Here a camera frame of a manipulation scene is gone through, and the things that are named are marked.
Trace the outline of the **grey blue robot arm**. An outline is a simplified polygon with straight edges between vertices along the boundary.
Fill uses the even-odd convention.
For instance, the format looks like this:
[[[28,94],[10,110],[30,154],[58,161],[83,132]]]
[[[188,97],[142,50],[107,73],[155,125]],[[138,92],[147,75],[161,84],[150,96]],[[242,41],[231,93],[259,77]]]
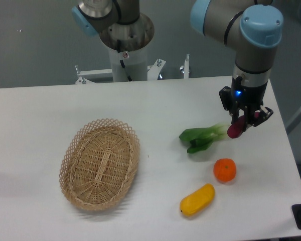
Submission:
[[[154,25],[139,1],[80,1],[71,12],[81,30],[98,35],[108,49],[115,82],[158,78],[159,69],[148,70],[146,62]],[[219,92],[231,128],[244,132],[268,120],[273,111],[263,97],[282,38],[282,13],[271,1],[196,1],[190,23],[236,52],[231,86]]]

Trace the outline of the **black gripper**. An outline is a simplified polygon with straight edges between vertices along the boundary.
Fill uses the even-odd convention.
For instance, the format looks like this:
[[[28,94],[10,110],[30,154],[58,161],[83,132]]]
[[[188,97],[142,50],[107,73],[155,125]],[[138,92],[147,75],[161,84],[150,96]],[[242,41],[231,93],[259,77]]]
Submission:
[[[257,127],[267,121],[272,115],[273,110],[263,105],[263,97],[267,83],[257,87],[248,87],[241,84],[242,77],[232,78],[231,99],[233,104],[231,108],[232,124],[245,124],[245,130],[250,127]],[[247,117],[245,106],[257,110],[249,111]]]

